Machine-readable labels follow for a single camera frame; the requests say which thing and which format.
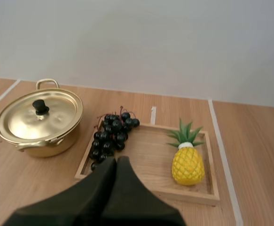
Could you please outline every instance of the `pot lid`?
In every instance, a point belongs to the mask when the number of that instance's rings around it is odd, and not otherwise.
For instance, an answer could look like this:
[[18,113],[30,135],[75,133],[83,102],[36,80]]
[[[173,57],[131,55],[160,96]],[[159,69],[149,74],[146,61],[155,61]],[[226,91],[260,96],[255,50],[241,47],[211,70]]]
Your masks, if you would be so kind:
[[39,89],[6,106],[0,113],[0,136],[12,143],[51,141],[71,132],[82,117],[82,102],[74,93]]

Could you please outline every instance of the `pineapple leaves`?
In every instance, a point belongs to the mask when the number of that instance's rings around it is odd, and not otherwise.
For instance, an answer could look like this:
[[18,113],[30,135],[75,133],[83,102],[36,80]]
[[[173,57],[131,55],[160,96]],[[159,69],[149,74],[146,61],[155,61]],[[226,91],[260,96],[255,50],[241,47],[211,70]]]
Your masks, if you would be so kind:
[[189,133],[189,130],[188,130],[188,126],[189,124],[185,127],[184,123],[183,123],[183,120],[180,118],[180,132],[179,132],[179,135],[180,135],[180,138],[181,138],[181,142],[183,141],[187,141],[188,140],[188,133]]
[[187,139],[189,138],[190,136],[190,130],[191,130],[191,125],[192,125],[193,121],[191,121],[191,123],[189,123],[187,126],[186,126],[186,137]]
[[183,132],[183,129],[184,129],[184,124],[183,124],[183,120],[180,118],[180,132],[182,133]]
[[192,133],[190,133],[190,137],[188,138],[190,143],[193,143],[193,141],[195,140],[197,134],[199,133],[199,131],[202,129],[203,127],[199,127],[197,129],[195,129]]
[[167,144],[174,146],[174,147],[179,147],[179,144],[172,144],[172,143],[167,143]]
[[170,132],[170,133],[172,133],[172,134],[168,135],[169,137],[175,138],[175,139],[177,139],[180,142],[180,136],[179,136],[179,132],[178,131],[171,130],[171,129],[168,129],[167,131]]
[[195,142],[193,142],[193,147],[198,146],[198,145],[203,145],[203,144],[204,144],[204,142],[195,141]]

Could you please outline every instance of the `pot handle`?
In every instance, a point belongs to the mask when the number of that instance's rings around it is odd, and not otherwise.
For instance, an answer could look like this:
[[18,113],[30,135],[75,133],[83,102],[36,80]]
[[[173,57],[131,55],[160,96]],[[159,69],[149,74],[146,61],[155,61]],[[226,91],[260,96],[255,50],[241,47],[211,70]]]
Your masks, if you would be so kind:
[[63,142],[65,138],[63,137],[62,139],[60,139],[59,141],[55,142],[55,143],[51,143],[49,141],[38,141],[38,142],[32,142],[32,143],[23,143],[23,144],[18,144],[16,145],[16,148],[18,149],[18,151],[23,152],[25,149],[28,148],[33,148],[33,147],[55,147],[61,144],[61,142]]
[[57,88],[60,87],[60,85],[54,79],[41,79],[41,80],[37,81],[37,90],[40,89],[40,86],[41,86],[42,83],[47,83],[47,82],[53,82],[56,85]]

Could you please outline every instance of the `white wall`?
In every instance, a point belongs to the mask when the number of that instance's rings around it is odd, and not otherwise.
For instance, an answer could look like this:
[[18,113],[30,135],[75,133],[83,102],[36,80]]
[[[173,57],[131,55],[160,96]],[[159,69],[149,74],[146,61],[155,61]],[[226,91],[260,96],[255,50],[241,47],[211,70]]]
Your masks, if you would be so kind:
[[274,106],[274,0],[0,0],[0,77]]

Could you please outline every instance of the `white tape line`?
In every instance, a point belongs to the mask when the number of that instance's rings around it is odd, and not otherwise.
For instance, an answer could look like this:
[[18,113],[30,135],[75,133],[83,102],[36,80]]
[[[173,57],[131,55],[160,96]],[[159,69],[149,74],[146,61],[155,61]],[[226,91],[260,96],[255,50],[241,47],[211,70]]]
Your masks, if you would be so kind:
[[155,125],[156,124],[156,113],[157,113],[157,107],[151,108],[151,117],[150,117],[150,124]]
[[213,102],[212,102],[212,100],[208,100],[208,103],[209,103],[209,108],[210,108],[212,122],[213,122],[214,130],[215,130],[216,139],[217,139],[218,146],[219,146],[219,152],[220,152],[220,156],[221,156],[222,166],[223,166],[223,169],[224,169],[224,172],[225,172],[225,177],[226,177],[226,181],[227,181],[227,188],[229,190],[229,194],[230,194],[230,198],[231,198],[231,203],[232,203],[233,212],[234,212],[234,216],[235,216],[235,220],[236,220],[236,225],[242,226],[243,225],[243,220],[242,220],[238,200],[237,200],[237,197],[236,197],[236,193],[235,193],[235,189],[234,189],[234,184],[233,184],[230,168],[229,168],[229,165],[228,165],[228,162],[227,162],[225,147],[223,145],[220,130],[219,130],[219,127],[218,127]]
[[0,100],[2,100],[21,80],[18,79],[17,81],[14,82],[2,95],[0,96]]

